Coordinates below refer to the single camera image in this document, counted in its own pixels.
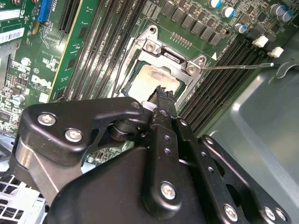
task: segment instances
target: screw hole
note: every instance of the screw hole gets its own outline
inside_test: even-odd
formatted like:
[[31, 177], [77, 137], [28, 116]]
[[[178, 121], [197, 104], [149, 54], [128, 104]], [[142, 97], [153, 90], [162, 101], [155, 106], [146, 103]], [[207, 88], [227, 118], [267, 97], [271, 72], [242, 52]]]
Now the screw hole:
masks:
[[214, 173], [214, 169], [212, 167], [207, 168], [212, 174]]
[[165, 154], [167, 154], [167, 155], [171, 155], [171, 150], [168, 149], [168, 148], [165, 148], [165, 149], [164, 149], [164, 152], [165, 152]]
[[160, 113], [163, 115], [163, 116], [166, 116], [167, 117], [167, 112], [165, 110], [160, 110]]
[[206, 138], [206, 141], [207, 141], [210, 145], [213, 144], [213, 141], [212, 141], [212, 139], [210, 139], [210, 138]]
[[154, 34], [154, 33], [156, 32], [156, 29], [152, 27], [152, 28], [149, 29], [149, 32], [150, 32], [151, 34]]
[[171, 138], [170, 138], [168, 135], [164, 136], [164, 138], [165, 138], [167, 141], [170, 141], [170, 140], [171, 140]]

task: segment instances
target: wire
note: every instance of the wire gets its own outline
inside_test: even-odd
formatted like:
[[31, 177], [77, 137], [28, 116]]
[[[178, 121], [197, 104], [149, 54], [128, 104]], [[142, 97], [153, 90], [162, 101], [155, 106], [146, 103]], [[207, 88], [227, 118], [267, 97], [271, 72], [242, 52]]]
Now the wire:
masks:
[[119, 80], [119, 78], [121, 76], [121, 69], [122, 69], [122, 67], [123, 67], [123, 65], [124, 65], [124, 63], [126, 61], [126, 58], [129, 55], [129, 52], [130, 52], [129, 48], [127, 48], [126, 51], [125, 51], [125, 54], [124, 54], [124, 56], [123, 56], [123, 58], [121, 60], [121, 64], [120, 64], [120, 66], [119, 66], [119, 68], [117, 70], [117, 75], [116, 75], [116, 78], [115, 78], [115, 82], [114, 82], [114, 86], [113, 86], [113, 89], [112, 89], [111, 97], [113, 97], [114, 94], [115, 94], [116, 87], [117, 87], [117, 84], [118, 84], [118, 80]]
[[223, 70], [223, 69], [259, 69], [259, 68], [272, 68], [274, 63], [263, 63], [254, 65], [230, 65], [230, 66], [219, 66], [219, 67], [205, 67], [201, 70]]

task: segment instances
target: capacitor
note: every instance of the capacitor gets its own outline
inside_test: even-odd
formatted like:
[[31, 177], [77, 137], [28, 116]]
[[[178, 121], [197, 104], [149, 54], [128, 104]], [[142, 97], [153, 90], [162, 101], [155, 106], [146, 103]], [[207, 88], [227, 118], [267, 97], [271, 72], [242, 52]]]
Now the capacitor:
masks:
[[281, 16], [285, 13], [285, 11], [286, 6], [284, 5], [274, 4], [270, 8], [270, 14], [273, 16]]
[[235, 25], [235, 31], [238, 32], [239, 34], [244, 34], [247, 31], [247, 27], [245, 25], [237, 23]]
[[235, 14], [235, 10], [234, 8], [232, 7], [228, 7], [228, 6], [225, 6], [222, 10], [221, 10], [221, 15], [224, 17], [224, 18], [231, 18], [233, 17]]
[[292, 19], [293, 15], [294, 15], [293, 11], [287, 11], [283, 15], [278, 16], [277, 19], [282, 22], [288, 22]]
[[12, 103], [16, 106], [21, 105], [25, 101], [25, 97], [23, 95], [16, 95], [13, 97]]
[[210, 8], [218, 8], [221, 4], [221, 0], [209, 0], [207, 4]]

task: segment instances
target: sticker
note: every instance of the sticker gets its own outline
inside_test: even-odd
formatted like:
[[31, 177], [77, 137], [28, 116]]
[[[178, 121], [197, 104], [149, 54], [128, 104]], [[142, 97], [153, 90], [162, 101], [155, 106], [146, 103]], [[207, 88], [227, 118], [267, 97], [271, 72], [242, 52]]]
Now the sticker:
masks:
[[0, 34], [0, 43], [5, 43], [22, 37], [24, 35], [24, 30], [25, 28], [20, 28]]
[[42, 92], [41, 95], [39, 96], [39, 100], [38, 101], [40, 103], [46, 104], [48, 102], [48, 99], [49, 99], [49, 95]]
[[13, 68], [13, 69], [17, 69], [18, 71], [21, 71], [21, 72], [23, 72], [23, 73], [25, 73], [27, 75], [30, 74], [30, 70], [31, 70], [31, 68], [29, 68], [27, 66], [24, 66], [21, 63], [18, 63], [16, 61], [11, 61], [10, 67]]
[[0, 21], [17, 19], [20, 17], [20, 13], [21, 13], [20, 9], [0, 11]]
[[217, 53], [216, 52], [213, 54], [212, 59], [214, 59], [215, 61], [217, 61]]

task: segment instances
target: small hole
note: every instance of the small hole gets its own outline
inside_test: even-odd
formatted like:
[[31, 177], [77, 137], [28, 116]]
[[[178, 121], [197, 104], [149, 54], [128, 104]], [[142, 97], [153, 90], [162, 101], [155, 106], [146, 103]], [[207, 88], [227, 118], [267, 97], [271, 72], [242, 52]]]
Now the small hole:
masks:
[[152, 28], [149, 29], [149, 32], [150, 32], [151, 34], [154, 34], [154, 33], [156, 32], [156, 29], [152, 27]]
[[212, 174], [214, 173], [214, 169], [212, 167], [207, 168]]
[[213, 141], [212, 141], [212, 139], [210, 139], [210, 138], [206, 138], [206, 141], [207, 141], [210, 145], [213, 144]]
[[165, 154], [167, 154], [167, 155], [170, 155], [170, 154], [171, 154], [171, 151], [170, 151], [170, 149], [168, 149], [168, 148], [165, 148], [165, 149], [164, 149], [164, 152], [165, 152]]
[[166, 116], [167, 117], [167, 112], [165, 110], [160, 110], [160, 113], [163, 115], [163, 116]]
[[229, 30], [229, 29], [227, 29], [227, 30], [225, 31], [225, 35], [226, 35], [226, 36], [230, 35], [230, 30]]
[[167, 140], [167, 141], [170, 141], [170, 137], [168, 135], [164, 136], [164, 138]]

